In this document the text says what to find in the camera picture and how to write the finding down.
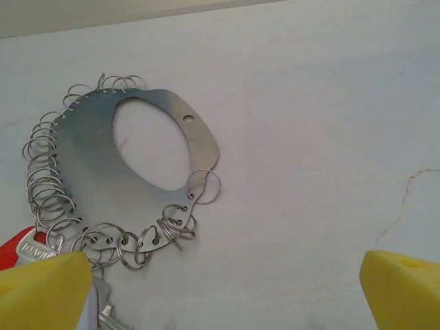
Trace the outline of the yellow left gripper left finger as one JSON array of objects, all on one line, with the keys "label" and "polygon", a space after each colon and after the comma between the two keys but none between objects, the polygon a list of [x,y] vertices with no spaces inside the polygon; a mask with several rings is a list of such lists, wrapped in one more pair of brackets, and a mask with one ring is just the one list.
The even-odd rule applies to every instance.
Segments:
[{"label": "yellow left gripper left finger", "polygon": [[0,330],[76,330],[91,284],[82,252],[1,270]]}]

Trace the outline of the yellow toy with wire whisk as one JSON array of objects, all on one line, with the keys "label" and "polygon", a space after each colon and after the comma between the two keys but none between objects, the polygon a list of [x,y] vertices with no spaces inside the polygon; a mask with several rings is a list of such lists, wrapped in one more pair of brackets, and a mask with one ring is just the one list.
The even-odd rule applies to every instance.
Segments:
[{"label": "yellow toy with wire whisk", "polygon": [[[118,107],[132,100],[159,109],[182,132],[190,174],[181,188],[152,184],[122,158],[113,123]],[[137,271],[159,249],[195,239],[193,208],[201,204],[220,149],[183,98],[150,89],[130,74],[101,75],[95,87],[72,85],[63,108],[42,115],[32,127],[21,154],[27,164],[25,196],[48,252],[84,252],[93,270],[121,263]]]}]

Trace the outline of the red plastic key tag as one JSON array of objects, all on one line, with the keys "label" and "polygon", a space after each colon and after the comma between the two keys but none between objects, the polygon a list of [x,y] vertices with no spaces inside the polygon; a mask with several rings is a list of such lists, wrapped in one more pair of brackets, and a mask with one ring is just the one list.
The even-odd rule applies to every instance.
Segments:
[{"label": "red plastic key tag", "polygon": [[17,266],[17,244],[31,229],[36,228],[33,226],[25,228],[0,246],[0,271]]}]

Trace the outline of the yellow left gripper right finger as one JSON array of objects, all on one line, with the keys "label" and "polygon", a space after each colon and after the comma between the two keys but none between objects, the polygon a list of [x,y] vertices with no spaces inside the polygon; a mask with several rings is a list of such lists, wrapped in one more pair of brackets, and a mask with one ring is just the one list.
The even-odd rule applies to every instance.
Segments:
[{"label": "yellow left gripper right finger", "polygon": [[360,284],[379,330],[440,330],[440,264],[371,250]]}]

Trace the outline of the silver key with lettering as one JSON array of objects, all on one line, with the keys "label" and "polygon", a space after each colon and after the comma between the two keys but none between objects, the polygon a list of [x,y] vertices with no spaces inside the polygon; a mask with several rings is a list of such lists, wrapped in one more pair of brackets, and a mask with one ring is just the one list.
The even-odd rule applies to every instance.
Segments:
[{"label": "silver key with lettering", "polygon": [[46,233],[31,229],[17,244],[16,265],[24,265],[56,256],[64,243],[64,237],[57,233]]}]

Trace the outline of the white plastic key tag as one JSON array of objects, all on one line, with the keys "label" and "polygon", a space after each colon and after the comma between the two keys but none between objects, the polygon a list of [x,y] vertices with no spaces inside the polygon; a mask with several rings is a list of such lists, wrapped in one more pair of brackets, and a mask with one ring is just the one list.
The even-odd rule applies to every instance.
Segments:
[{"label": "white plastic key tag", "polygon": [[97,330],[98,328],[98,293],[94,285],[91,286],[76,330]]}]

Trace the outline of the plain silver key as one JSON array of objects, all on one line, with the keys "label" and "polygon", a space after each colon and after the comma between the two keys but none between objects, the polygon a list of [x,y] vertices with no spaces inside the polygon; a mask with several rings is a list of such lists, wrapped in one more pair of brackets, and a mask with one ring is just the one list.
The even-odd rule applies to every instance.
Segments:
[{"label": "plain silver key", "polygon": [[98,277],[93,277],[93,285],[98,296],[98,330],[135,330],[130,324],[121,321],[109,300],[109,285]]}]

